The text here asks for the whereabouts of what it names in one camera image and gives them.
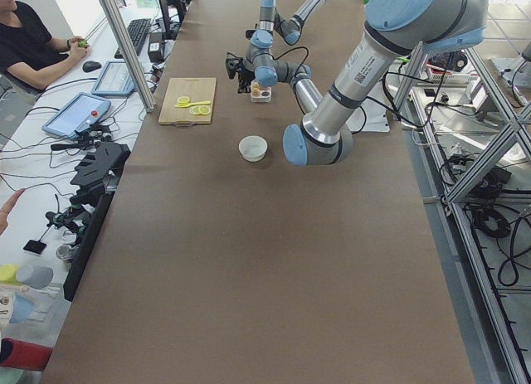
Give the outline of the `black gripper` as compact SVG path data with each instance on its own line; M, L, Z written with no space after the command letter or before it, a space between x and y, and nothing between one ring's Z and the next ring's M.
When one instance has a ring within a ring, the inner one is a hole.
M247 70L245 67L241 67L237 71L238 74L238 94L249 94L251 93L251 83L254 80L254 72L252 70Z

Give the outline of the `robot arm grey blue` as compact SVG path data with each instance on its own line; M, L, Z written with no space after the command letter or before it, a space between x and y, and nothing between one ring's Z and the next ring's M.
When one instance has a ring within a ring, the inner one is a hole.
M481 43L489 0L368 0L361 41L328 91L320 94L308 66L275 58L270 49L275 34L295 45L307 19L325 2L307 0L285 19L275 0L261 0L259 22L247 34L246 54L226 58L227 74L239 80L240 92L250 91L252 81L264 87L290 85L304 117L285 129L283 150L298 166L334 164L349 155L353 136L346 122L396 58L409 55L417 45L439 53Z
M246 37L251 39L258 31L271 36L276 32L286 44L293 46L299 41L304 25L312 13L326 1L306 0L291 17L284 18L276 7L276 0L261 0L259 21L253 31L246 32Z

